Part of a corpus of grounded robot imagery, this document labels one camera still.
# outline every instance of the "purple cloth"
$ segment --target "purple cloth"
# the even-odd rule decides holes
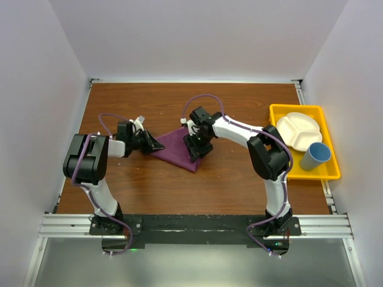
[[[166,135],[159,136],[156,140],[159,141],[165,149],[152,152],[151,155],[167,163],[174,164],[191,172],[196,172],[201,159],[198,158],[194,163],[190,161],[190,154],[184,143],[184,136],[188,133],[188,129],[182,127]]]

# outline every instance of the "black mounting plate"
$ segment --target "black mounting plate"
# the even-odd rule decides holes
[[[145,244],[246,245],[256,248],[258,244],[251,240],[246,228],[264,219],[264,215],[124,215],[124,222],[133,231],[131,248],[145,248]],[[273,235],[283,236],[287,229],[291,236],[301,235],[299,219],[292,217]],[[264,239],[265,227],[254,228],[251,232],[267,247],[274,246],[270,247],[272,250],[285,250],[288,245],[288,240]],[[89,234],[110,235],[96,227],[90,227]],[[102,240],[102,246],[107,249],[121,249],[125,244],[125,239]]]

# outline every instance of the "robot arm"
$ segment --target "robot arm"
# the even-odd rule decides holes
[[[284,200],[285,181],[282,181],[282,176],[288,168],[289,158],[279,144],[264,135],[266,132],[283,142],[277,129],[274,126],[262,128],[244,124],[228,116],[223,117],[220,112],[210,115],[202,107],[195,109],[190,118],[184,123],[189,128],[184,142],[191,160],[195,161],[212,151],[212,138],[226,138],[248,148],[253,168],[265,182],[268,199],[266,216],[275,216],[284,205],[276,222],[282,225],[288,221],[292,211],[288,198]]]
[[[106,215],[94,205],[89,190],[92,191],[94,201],[102,206],[107,214],[114,217],[122,216],[120,206],[111,195],[105,180],[108,157],[128,157],[133,150],[140,150],[144,154],[148,154],[165,148],[143,127],[144,120],[144,117],[140,116],[135,121],[119,122],[115,140],[101,135],[91,137],[87,154],[81,162],[75,181],[85,186],[82,189],[88,195],[95,209],[96,219],[104,218]],[[78,134],[73,137],[63,165],[64,175],[68,178],[72,178],[86,137],[87,135]]]

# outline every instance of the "wooden table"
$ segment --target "wooden table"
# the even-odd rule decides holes
[[[254,126],[269,124],[271,103],[297,104],[292,84],[94,84],[80,133],[100,131],[101,112],[126,118],[145,117],[144,126],[154,137],[180,127],[181,111],[193,96],[217,95],[225,113]],[[219,110],[211,98],[190,105],[213,114]],[[118,119],[105,117],[112,132]],[[129,158],[108,160],[106,179],[124,213],[148,214],[264,214],[263,180],[251,165],[248,150],[226,139],[213,139],[213,152],[196,173],[133,152]],[[294,214],[328,214],[320,181],[289,181],[288,196]],[[83,190],[65,182],[58,213],[93,213]]]

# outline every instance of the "cup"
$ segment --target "cup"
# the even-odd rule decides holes
[[[303,170],[309,172],[317,166],[329,161],[330,158],[330,148],[322,142],[314,142],[310,144],[299,165]]]

